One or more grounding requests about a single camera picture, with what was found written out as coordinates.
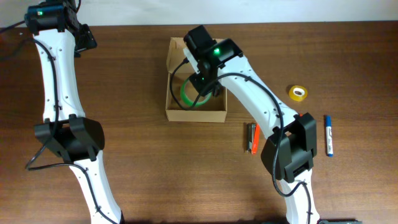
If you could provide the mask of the blue white marker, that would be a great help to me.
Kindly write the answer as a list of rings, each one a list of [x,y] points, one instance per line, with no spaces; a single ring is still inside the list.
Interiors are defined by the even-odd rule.
[[[333,157],[333,136],[331,129],[331,116],[325,115],[325,134],[326,134],[326,154]]]

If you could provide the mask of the red black stapler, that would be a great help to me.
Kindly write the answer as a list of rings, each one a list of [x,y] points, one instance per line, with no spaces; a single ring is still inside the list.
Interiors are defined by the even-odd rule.
[[[260,126],[257,123],[248,123],[247,127],[247,146],[246,151],[250,154],[256,154],[259,145]]]

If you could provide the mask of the small yellow tape roll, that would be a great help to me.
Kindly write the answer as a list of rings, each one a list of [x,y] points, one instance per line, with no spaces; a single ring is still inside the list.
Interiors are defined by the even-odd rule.
[[[308,91],[304,86],[294,85],[289,90],[290,99],[301,102],[308,96]]]

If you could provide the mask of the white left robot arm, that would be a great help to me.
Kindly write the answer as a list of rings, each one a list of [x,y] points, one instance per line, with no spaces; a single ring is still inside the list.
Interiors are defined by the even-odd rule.
[[[75,1],[43,1],[30,6],[25,23],[40,55],[44,81],[43,122],[34,127],[42,147],[27,163],[49,149],[62,159],[56,167],[68,167],[83,192],[92,223],[124,223],[103,162],[105,145],[101,124],[86,117],[78,94],[75,58],[97,46],[87,24],[78,21]]]

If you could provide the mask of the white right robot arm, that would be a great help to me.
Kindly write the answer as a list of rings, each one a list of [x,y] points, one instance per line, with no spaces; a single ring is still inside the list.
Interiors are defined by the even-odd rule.
[[[186,62],[194,69],[190,81],[199,96],[225,87],[259,125],[266,143],[261,161],[277,193],[285,199],[288,223],[318,223],[312,194],[313,159],[317,155],[317,123],[281,100],[255,73],[231,39],[216,41],[204,26],[183,38]]]

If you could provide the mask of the green tape roll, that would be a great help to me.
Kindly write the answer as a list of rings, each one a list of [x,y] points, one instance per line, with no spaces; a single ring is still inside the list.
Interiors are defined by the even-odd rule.
[[[197,92],[191,81],[189,79],[186,79],[181,86],[180,96],[183,103],[187,106],[201,106],[206,104],[210,100],[211,93],[207,94],[206,96],[201,96],[199,92]]]

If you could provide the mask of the brown cardboard box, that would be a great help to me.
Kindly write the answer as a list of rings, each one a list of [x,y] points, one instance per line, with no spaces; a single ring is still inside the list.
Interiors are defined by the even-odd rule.
[[[166,59],[168,76],[174,74],[173,78],[167,79],[167,94],[165,103],[165,112],[169,121],[181,122],[202,122],[202,123],[224,123],[226,120],[228,105],[227,89],[222,88],[217,97],[211,96],[203,105],[196,105],[192,110],[183,110],[179,107],[188,105],[182,100],[180,90],[185,88],[187,98],[194,100],[198,93],[191,83],[185,83],[185,80],[194,73],[192,66],[187,63],[181,68],[177,66],[185,58],[185,42],[181,37],[172,37],[169,43],[169,51]]]

